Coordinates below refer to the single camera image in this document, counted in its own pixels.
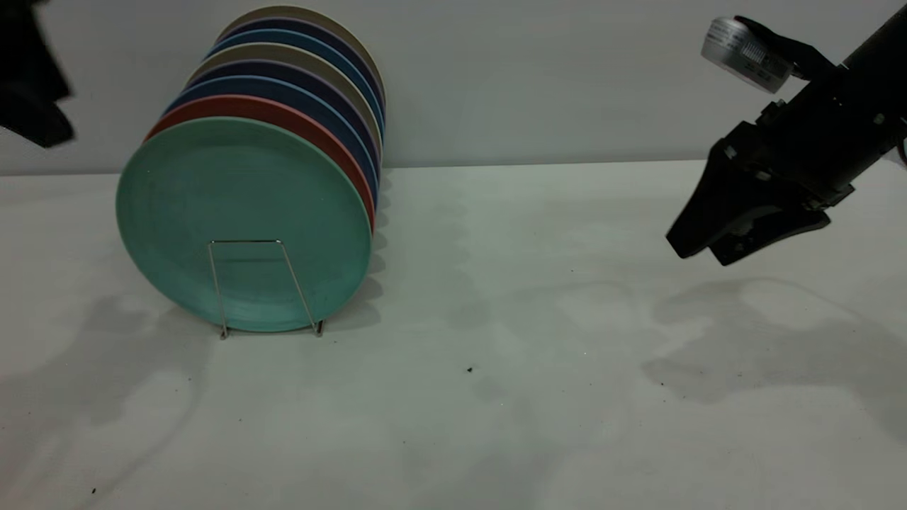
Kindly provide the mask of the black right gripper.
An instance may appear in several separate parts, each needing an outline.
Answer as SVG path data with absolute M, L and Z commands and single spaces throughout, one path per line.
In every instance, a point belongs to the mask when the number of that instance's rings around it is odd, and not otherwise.
M 667 232 L 678 257 L 711 249 L 728 266 L 829 216 L 783 208 L 782 195 L 751 171 L 767 172 L 813 208 L 848 197 L 853 181 L 905 140 L 905 69 L 838 67 L 783 106 L 765 107 L 712 148 L 699 184 Z

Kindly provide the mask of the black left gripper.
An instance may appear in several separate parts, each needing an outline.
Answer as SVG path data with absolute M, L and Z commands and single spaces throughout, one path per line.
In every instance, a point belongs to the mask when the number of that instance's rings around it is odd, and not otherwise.
M 3 93 L 1 126 L 47 149 L 72 141 L 75 132 L 54 103 L 70 97 L 71 90 L 43 35 L 38 19 L 43 4 L 46 2 L 1 2 L 2 83 L 39 97 Z

